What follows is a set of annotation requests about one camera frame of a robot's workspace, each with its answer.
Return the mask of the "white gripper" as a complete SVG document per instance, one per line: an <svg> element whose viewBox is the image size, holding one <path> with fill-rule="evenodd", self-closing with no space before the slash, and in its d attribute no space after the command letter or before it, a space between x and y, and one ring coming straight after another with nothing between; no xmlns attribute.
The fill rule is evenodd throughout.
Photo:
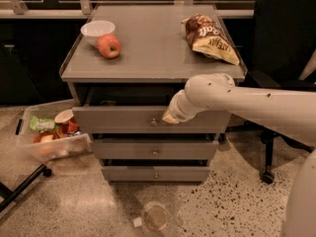
<svg viewBox="0 0 316 237"><path fill-rule="evenodd" d="M178 124L193 119L204 108L189 101L185 90L180 90L172 98L169 106L162 116L162 120L170 124Z"/></svg>

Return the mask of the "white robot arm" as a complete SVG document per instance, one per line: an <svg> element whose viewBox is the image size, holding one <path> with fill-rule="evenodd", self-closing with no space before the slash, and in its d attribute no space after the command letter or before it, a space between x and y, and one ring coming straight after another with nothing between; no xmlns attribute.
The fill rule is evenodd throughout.
<svg viewBox="0 0 316 237"><path fill-rule="evenodd" d="M316 93L235 85L225 73L191 77L163 121L177 124L204 111L226 111L304 145L316 146ZM281 237L316 237L316 150L301 166L287 200Z"/></svg>

